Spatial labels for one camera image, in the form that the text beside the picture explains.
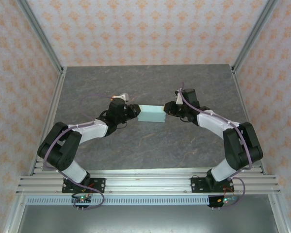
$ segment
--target patterned wallpaper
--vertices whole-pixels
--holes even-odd
[[[0,0],[0,233],[27,175],[58,74],[15,0]]]
[[[242,95],[291,217],[291,0],[279,0],[238,72]]]
[[[63,66],[233,64],[267,0],[29,0]]]

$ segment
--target black mounting plate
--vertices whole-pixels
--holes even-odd
[[[105,192],[105,186],[106,186],[106,178],[90,178],[90,184],[94,183],[92,188],[99,190],[100,192]],[[83,189],[74,183],[72,183],[69,180],[64,179],[63,189],[62,193],[90,193],[91,190],[85,189],[83,192]]]
[[[224,187],[230,188],[234,191],[234,184],[233,181],[226,180],[219,182],[218,185],[216,185],[212,190],[207,185],[206,178],[205,177],[192,177],[191,178],[191,189],[192,193],[224,193]]]

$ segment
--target wall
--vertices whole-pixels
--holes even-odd
[[[0,0],[0,233],[27,175],[58,74],[15,0]]]
[[[63,66],[233,64],[267,0],[29,0]]]
[[[237,76],[267,171],[279,175],[291,217],[291,0],[279,0]]]

